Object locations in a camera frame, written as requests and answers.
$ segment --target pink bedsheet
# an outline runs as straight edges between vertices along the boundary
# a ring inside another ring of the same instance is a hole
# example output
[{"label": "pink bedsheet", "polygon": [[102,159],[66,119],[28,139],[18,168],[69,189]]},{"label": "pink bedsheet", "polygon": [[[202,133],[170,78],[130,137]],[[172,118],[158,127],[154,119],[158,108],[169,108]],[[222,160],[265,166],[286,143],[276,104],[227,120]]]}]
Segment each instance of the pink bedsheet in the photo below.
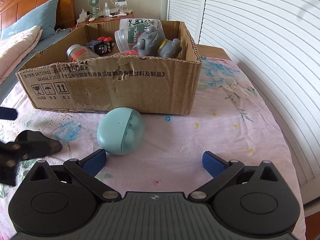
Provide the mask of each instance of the pink bedsheet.
[{"label": "pink bedsheet", "polygon": [[[81,159],[99,148],[96,131],[104,114],[36,110],[19,83],[2,106],[14,107],[21,113],[14,122],[0,121],[2,141],[14,140],[19,132],[30,129],[62,142],[63,150],[46,158],[50,164]],[[141,147],[130,155],[110,156],[98,179],[122,195],[126,191],[183,191],[188,195],[212,179],[202,167],[206,150],[246,165],[271,160],[299,200],[301,215],[293,234],[305,239],[302,201],[289,149],[262,98],[233,62],[203,58],[190,115],[142,116],[146,135]],[[19,181],[35,161],[21,164]],[[15,233],[7,213],[15,190],[16,187],[0,185],[0,240]]]}]

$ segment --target wooden headboard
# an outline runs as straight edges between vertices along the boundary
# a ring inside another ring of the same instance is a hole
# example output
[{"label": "wooden headboard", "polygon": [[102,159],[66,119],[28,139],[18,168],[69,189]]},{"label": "wooden headboard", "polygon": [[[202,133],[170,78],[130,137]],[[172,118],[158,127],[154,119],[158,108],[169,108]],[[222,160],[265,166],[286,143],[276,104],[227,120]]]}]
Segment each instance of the wooden headboard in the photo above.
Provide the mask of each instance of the wooden headboard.
[{"label": "wooden headboard", "polygon": [[[0,0],[0,29],[15,23],[26,13],[48,0]],[[56,29],[69,28],[75,24],[74,0],[59,0]]]}]

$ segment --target gray plush toy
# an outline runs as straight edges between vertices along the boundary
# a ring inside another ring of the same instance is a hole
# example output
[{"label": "gray plush toy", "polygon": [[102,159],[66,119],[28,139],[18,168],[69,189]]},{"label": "gray plush toy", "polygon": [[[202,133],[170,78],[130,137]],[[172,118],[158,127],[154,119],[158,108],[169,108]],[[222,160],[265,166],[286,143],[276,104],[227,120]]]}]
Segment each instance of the gray plush toy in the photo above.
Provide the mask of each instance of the gray plush toy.
[{"label": "gray plush toy", "polygon": [[169,41],[163,31],[150,26],[138,38],[138,43],[133,46],[139,56],[170,57],[176,58],[182,50],[180,40]]}]

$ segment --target teal ball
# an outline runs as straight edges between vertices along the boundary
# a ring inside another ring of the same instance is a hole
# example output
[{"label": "teal ball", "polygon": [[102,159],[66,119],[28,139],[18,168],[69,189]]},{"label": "teal ball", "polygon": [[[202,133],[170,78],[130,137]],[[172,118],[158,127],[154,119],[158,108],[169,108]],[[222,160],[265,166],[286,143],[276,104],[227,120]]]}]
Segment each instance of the teal ball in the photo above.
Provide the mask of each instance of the teal ball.
[{"label": "teal ball", "polygon": [[97,140],[102,149],[114,155],[126,155],[143,141],[145,123],[139,112],[127,107],[115,108],[101,120]]}]

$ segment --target nightstand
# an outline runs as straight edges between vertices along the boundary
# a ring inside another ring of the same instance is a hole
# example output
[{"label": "nightstand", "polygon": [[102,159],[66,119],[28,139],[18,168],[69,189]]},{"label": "nightstand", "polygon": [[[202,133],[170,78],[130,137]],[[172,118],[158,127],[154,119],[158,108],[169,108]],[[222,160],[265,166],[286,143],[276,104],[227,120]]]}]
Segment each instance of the nightstand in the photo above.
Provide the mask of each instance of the nightstand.
[{"label": "nightstand", "polygon": [[118,21],[121,19],[131,19],[134,18],[133,12],[130,14],[127,14],[126,16],[121,16],[121,17],[99,17],[97,19],[95,19],[93,22],[89,22],[89,19],[87,19],[84,22],[81,22],[78,24],[77,28],[83,26],[83,25],[87,25],[87,24],[91,24],[91,23],[103,23],[103,22],[111,22],[111,21]]}]

